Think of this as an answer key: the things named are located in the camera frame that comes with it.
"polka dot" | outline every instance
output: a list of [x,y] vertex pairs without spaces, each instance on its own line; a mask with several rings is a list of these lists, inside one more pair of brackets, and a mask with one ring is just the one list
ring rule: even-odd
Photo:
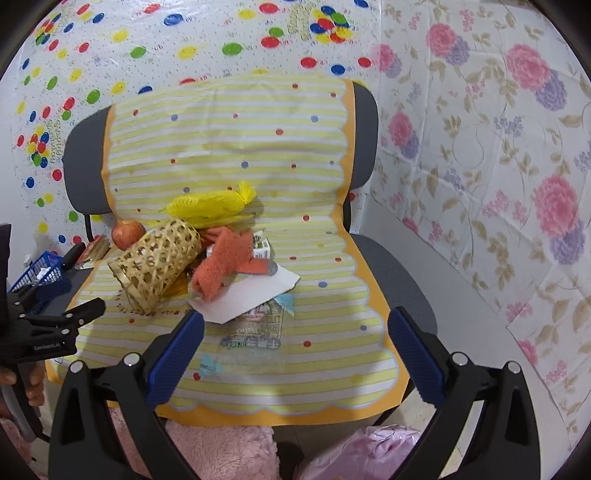
[[305,69],[313,69],[316,67],[316,60],[312,57],[304,57],[300,60],[300,65],[302,65]]

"wicker basket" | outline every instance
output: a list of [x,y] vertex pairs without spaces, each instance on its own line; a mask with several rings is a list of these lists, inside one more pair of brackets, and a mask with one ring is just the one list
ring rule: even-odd
[[132,306],[150,315],[164,290],[201,250],[197,231],[175,219],[150,230],[107,264]]

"red dot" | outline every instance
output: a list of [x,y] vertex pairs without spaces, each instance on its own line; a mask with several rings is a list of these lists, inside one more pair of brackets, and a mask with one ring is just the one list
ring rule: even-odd
[[357,63],[359,63],[359,66],[363,67],[364,69],[371,67],[371,60],[366,57],[361,57],[359,60],[357,60]]
[[261,45],[265,48],[276,48],[279,46],[279,40],[275,37],[265,37],[261,40]]
[[335,24],[332,23],[328,18],[321,18],[317,23],[325,30],[332,30],[335,27]]
[[88,9],[90,8],[90,4],[84,4],[82,5],[78,11],[76,12],[78,15],[82,15],[84,12],[86,12]]
[[276,4],[262,4],[259,10],[264,14],[274,14],[279,11],[279,7]]
[[145,9],[144,9],[144,13],[145,14],[153,14],[155,11],[160,9],[160,4],[152,4],[152,5],[148,5]]
[[300,65],[302,65],[305,69],[313,69],[316,67],[316,61],[312,57],[304,57],[300,60]]

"plastic bag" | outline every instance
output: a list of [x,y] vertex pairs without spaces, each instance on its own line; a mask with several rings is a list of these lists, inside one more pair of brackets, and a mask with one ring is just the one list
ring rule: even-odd
[[389,480],[420,436],[398,425],[357,430],[316,457],[295,480]]

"colorful dots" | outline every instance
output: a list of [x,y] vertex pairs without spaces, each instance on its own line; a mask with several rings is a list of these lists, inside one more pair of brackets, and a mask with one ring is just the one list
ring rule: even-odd
[[222,47],[222,53],[224,55],[238,55],[242,51],[242,45],[239,43],[226,43]]
[[146,47],[135,47],[129,54],[133,59],[140,59],[146,54]]
[[115,32],[111,38],[115,43],[121,43],[127,40],[128,36],[129,32],[127,32],[127,30],[119,30],[118,32]]
[[271,15],[279,11],[279,7],[276,4],[261,4],[259,10],[264,14]]
[[240,10],[238,12],[238,16],[240,18],[242,18],[243,20],[250,20],[251,18],[255,18],[256,13],[254,13],[252,10],[246,8],[244,10]]
[[283,30],[279,27],[271,27],[269,29],[269,35],[275,38],[281,38],[284,35],[284,33]]
[[171,14],[164,19],[164,25],[167,27],[172,27],[174,25],[178,25],[184,20],[181,14]]
[[93,105],[99,101],[99,98],[100,98],[100,92],[97,89],[94,89],[88,94],[88,97],[86,97],[86,101],[89,104]]
[[312,57],[304,57],[300,60],[300,65],[302,65],[305,69],[313,69],[316,67],[316,60]]
[[261,40],[261,45],[265,48],[276,48],[279,46],[279,40],[275,37],[265,37]]
[[178,57],[181,60],[190,60],[197,53],[197,47],[183,47],[178,51]]

